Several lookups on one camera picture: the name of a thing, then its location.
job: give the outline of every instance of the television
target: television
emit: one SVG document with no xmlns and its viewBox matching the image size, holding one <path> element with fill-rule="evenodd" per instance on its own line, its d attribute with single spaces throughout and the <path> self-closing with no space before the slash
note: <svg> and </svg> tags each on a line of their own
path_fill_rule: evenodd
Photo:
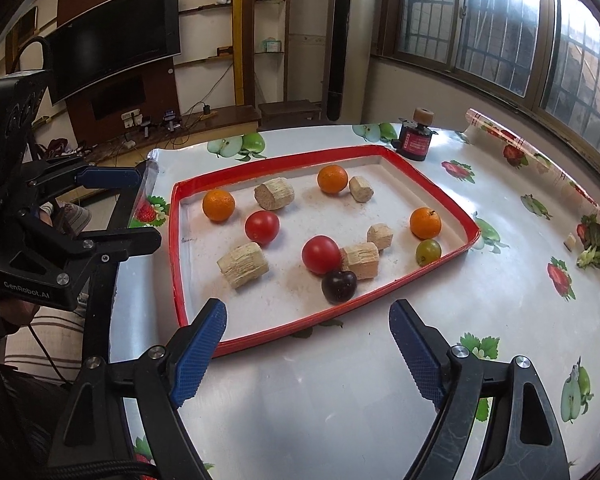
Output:
<svg viewBox="0 0 600 480">
<path fill-rule="evenodd" d="M 180 53 L 178 0 L 109 0 L 63 23 L 46 39 L 56 104 L 98 81 Z"/>
</svg>

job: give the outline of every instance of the orange fruit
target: orange fruit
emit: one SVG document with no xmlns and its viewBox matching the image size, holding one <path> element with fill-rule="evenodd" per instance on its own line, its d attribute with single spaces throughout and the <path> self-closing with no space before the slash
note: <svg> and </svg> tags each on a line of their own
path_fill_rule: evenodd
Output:
<svg viewBox="0 0 600 480">
<path fill-rule="evenodd" d="M 325 166 L 318 173 L 318 186 L 325 193 L 339 193 L 347 187 L 348 183 L 349 175 L 344 171 L 344 168 L 336 164 Z"/>
<path fill-rule="evenodd" d="M 207 191 L 202 199 L 202 212 L 214 222 L 224 222 L 234 211 L 234 197 L 222 189 Z"/>
<path fill-rule="evenodd" d="M 440 215 L 428 207 L 420 207 L 411 213 L 409 218 L 411 232 L 420 240 L 435 238 L 442 229 Z"/>
</svg>

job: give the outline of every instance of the brown cork cap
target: brown cork cap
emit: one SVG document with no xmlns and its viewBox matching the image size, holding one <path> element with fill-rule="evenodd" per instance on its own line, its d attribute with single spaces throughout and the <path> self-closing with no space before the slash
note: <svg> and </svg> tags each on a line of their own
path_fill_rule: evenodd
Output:
<svg viewBox="0 0 600 480">
<path fill-rule="evenodd" d="M 418 124 L 424 124 L 425 126 L 431 126 L 433 124 L 433 112 L 425 110 L 424 108 L 416 108 L 413 112 L 413 120 Z"/>
</svg>

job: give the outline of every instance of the dark bottle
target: dark bottle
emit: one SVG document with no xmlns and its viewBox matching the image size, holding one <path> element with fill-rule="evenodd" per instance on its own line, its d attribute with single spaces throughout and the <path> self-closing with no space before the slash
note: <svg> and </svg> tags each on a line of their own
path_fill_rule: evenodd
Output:
<svg viewBox="0 0 600 480">
<path fill-rule="evenodd" d="M 429 126 L 433 124 L 433 112 L 424 108 L 416 108 L 413 121 L 402 121 L 400 138 L 394 141 L 397 153 L 410 160 L 423 161 L 427 157 L 433 131 Z"/>
</svg>

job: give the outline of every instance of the bottle label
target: bottle label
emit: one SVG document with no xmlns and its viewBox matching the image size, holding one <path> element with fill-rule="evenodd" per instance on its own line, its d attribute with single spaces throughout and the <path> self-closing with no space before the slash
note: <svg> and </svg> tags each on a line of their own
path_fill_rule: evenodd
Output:
<svg viewBox="0 0 600 480">
<path fill-rule="evenodd" d="M 430 136 L 422 136 L 408 132 L 407 136 L 404 138 L 402 149 L 405 152 L 412 153 L 413 155 L 425 156 L 429 151 L 430 142 Z"/>
</svg>

